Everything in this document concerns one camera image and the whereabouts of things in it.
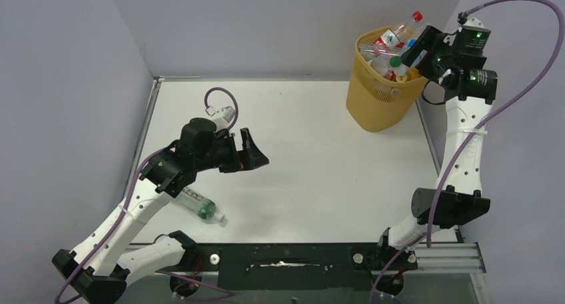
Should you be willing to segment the red label bottle sideways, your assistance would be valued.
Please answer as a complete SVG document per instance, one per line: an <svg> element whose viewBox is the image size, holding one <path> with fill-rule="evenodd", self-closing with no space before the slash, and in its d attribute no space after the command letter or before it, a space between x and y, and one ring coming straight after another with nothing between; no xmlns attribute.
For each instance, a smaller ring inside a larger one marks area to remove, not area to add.
<svg viewBox="0 0 565 304"><path fill-rule="evenodd" d="M398 47L401 43L405 43L418 29L422 21L422 13L415 11L410 18L403 23L388 28L382 33L378 39L374 41L375 45L383 47Z"/></svg>

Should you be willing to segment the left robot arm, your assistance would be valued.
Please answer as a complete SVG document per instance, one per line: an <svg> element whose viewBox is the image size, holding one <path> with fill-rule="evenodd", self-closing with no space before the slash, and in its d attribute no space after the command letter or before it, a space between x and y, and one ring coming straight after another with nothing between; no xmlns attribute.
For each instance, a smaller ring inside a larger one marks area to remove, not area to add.
<svg viewBox="0 0 565 304"><path fill-rule="evenodd" d="M65 285L88 303L115 303L130 284L193 258L196 243L181 231L136 251L127 247L154 215L195 182L199 172L235 173L269 164L247 128L241 129L241 139L237 148L229 130L209 119L191 119L178 139L141 163L124 200L88 238L53 256Z"/></svg>

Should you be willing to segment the green label bottle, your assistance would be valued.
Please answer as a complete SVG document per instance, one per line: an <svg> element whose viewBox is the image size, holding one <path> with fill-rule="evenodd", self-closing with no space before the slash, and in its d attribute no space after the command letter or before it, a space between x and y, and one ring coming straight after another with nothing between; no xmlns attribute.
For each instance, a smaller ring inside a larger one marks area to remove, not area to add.
<svg viewBox="0 0 565 304"><path fill-rule="evenodd" d="M220 211L214 201L204 197L189 187L185 187L177 195L175 201L179 205L190 209L202 220L221 223L225 218L225 215Z"/></svg>

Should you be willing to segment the clear blue pink label bottle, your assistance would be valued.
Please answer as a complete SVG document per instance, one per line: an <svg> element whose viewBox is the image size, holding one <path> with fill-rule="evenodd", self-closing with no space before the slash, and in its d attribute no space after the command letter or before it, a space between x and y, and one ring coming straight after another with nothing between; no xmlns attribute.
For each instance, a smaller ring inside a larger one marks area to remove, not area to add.
<svg viewBox="0 0 565 304"><path fill-rule="evenodd" d="M400 54L401 47L387 47L383 45L377 45L376 43L361 43L357 45L357 50L361 57L366 61L371 61L377 57L393 57Z"/></svg>

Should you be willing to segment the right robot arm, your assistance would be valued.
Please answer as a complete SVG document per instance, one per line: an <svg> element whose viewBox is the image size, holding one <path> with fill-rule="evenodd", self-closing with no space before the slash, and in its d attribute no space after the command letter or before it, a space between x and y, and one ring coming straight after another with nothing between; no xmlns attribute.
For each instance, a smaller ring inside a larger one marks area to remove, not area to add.
<svg viewBox="0 0 565 304"><path fill-rule="evenodd" d="M496 98L498 75L485 70L484 47L490 30L471 18L453 33L427 26L412 46L394 57L392 66L414 66L420 75L444 89L447 127L444 162L433 188L418 188L411 214L388 228L386 243L374 251L385 269L401 260L400 249L440 230L466 224L487 213L490 200L480 182L486 118Z"/></svg>

